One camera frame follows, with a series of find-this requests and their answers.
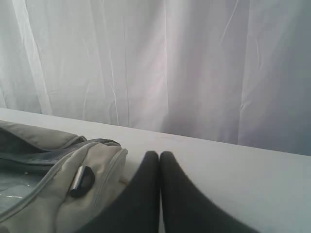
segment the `fabric bag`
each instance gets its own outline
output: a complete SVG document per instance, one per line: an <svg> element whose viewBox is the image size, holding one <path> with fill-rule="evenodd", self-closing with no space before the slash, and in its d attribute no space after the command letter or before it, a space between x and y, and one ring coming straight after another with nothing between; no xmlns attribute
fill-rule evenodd
<svg viewBox="0 0 311 233"><path fill-rule="evenodd" d="M113 140L0 121L0 233L69 233L120 193Z"/></svg>

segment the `tabletop surface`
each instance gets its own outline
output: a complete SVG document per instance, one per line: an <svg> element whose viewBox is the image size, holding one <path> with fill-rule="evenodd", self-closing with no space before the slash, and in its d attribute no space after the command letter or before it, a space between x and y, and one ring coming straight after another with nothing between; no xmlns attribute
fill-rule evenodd
<svg viewBox="0 0 311 233"><path fill-rule="evenodd" d="M8 109L0 120L113 139L128 149L127 178L146 151L172 151L197 188L235 218L262 233L311 232L311 157Z"/></svg>

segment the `backpack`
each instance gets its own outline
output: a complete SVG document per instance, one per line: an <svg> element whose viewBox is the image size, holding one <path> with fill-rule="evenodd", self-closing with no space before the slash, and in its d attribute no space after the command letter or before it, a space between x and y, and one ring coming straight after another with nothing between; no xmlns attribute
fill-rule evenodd
<svg viewBox="0 0 311 233"><path fill-rule="evenodd" d="M125 188L127 150L108 139L0 121L0 233L68 233Z"/></svg>

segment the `white curtain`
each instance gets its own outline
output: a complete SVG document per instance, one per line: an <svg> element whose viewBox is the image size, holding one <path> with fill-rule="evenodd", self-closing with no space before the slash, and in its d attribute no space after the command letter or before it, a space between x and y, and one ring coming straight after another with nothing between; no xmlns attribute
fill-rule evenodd
<svg viewBox="0 0 311 233"><path fill-rule="evenodd" d="M0 107L311 154L310 0L1 0Z"/></svg>

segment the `black zipper pull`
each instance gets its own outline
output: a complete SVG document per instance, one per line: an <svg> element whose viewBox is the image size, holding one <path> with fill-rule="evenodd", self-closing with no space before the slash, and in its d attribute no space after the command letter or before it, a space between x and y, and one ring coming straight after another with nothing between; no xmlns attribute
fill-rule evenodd
<svg viewBox="0 0 311 233"><path fill-rule="evenodd" d="M73 198L84 196L94 185L95 175L89 166L81 166L72 181L69 195Z"/></svg>

